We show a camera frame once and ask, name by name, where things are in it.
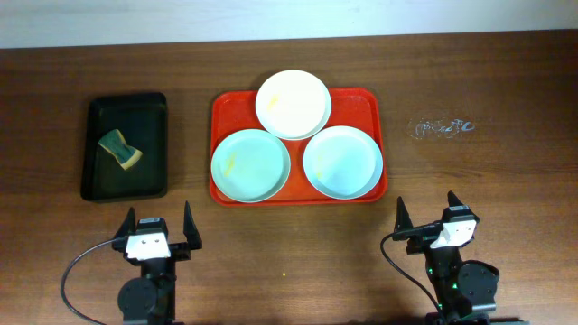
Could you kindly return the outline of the green and yellow sponge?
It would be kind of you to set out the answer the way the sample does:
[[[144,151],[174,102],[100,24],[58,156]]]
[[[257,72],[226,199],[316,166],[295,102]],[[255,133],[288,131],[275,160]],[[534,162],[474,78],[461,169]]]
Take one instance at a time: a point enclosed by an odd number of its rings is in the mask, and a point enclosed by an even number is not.
[[[132,168],[143,156],[143,153],[129,145],[118,129],[111,130],[103,135],[98,144],[111,154],[123,170]]]

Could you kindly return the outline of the white plate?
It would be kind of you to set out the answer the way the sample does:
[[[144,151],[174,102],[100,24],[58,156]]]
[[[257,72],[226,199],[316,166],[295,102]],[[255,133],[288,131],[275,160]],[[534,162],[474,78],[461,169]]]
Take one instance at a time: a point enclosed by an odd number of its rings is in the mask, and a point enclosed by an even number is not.
[[[303,70],[283,70],[264,81],[256,94],[256,116],[264,129],[297,141],[321,131],[332,111],[324,83]]]

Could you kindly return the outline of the light green plate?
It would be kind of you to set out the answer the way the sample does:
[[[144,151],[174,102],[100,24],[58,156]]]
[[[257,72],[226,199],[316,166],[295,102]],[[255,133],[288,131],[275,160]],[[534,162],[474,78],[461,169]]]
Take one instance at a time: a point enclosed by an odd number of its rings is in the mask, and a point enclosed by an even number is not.
[[[227,198],[241,203],[258,203],[276,195],[291,171],[288,149],[267,131],[237,131],[216,147],[210,173],[216,187]]]

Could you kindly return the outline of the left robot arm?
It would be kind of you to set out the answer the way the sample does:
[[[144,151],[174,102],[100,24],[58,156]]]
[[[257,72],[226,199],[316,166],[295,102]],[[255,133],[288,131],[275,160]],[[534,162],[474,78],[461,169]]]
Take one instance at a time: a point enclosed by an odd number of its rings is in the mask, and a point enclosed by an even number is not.
[[[193,221],[191,206],[184,205],[184,242],[170,243],[164,218],[138,220],[130,209],[114,235],[114,250],[123,254],[140,275],[127,281],[117,296],[117,305],[127,325],[173,325],[176,322],[176,264],[191,259],[202,249],[202,239]]]

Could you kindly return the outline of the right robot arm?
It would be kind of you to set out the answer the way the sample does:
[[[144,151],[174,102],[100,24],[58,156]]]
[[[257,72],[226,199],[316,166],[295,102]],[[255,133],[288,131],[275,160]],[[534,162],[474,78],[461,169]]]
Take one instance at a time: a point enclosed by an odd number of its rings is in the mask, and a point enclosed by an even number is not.
[[[499,270],[477,260],[463,260],[460,249],[474,239],[480,219],[449,192],[448,207],[433,223],[415,226],[402,198],[396,201],[396,223],[391,238],[405,241],[409,255],[425,257],[426,275],[434,292],[426,295],[436,308],[426,324],[489,324],[495,311]]]

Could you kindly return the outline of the light blue plate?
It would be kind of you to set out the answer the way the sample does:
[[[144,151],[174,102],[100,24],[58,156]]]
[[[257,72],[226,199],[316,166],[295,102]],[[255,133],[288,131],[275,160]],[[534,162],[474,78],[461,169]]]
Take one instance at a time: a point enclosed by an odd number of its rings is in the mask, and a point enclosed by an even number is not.
[[[377,142],[346,125],[321,130],[305,146],[303,171],[321,194],[336,200],[358,199],[377,187],[384,175]]]

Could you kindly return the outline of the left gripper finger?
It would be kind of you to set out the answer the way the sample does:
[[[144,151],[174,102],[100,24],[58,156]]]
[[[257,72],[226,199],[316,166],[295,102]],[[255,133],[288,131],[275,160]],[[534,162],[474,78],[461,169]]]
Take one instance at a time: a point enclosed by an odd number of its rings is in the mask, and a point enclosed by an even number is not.
[[[184,205],[183,234],[186,237],[190,250],[202,249],[202,239],[197,229],[191,212],[191,205],[188,201]]]
[[[135,225],[135,209],[130,208],[124,221],[115,233],[114,239],[128,239],[129,236],[135,233]]]

